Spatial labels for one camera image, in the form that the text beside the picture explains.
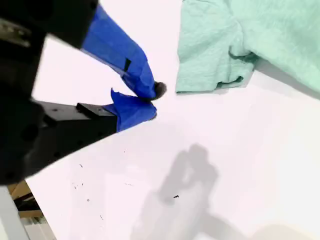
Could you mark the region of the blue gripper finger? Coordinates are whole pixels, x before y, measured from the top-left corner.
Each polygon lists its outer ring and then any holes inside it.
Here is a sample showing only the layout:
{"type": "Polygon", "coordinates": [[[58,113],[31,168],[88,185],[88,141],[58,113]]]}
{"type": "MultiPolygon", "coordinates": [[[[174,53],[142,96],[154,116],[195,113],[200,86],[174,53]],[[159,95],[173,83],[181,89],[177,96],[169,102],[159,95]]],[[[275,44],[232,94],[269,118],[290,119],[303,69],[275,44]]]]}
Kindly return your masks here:
{"type": "Polygon", "coordinates": [[[41,159],[61,159],[157,115],[149,101],[115,91],[110,95],[113,102],[108,105],[42,102],[41,159]]]}
{"type": "Polygon", "coordinates": [[[154,80],[142,48],[107,14],[97,0],[48,0],[48,32],[108,65],[139,98],[159,99],[167,90],[154,80]]]}

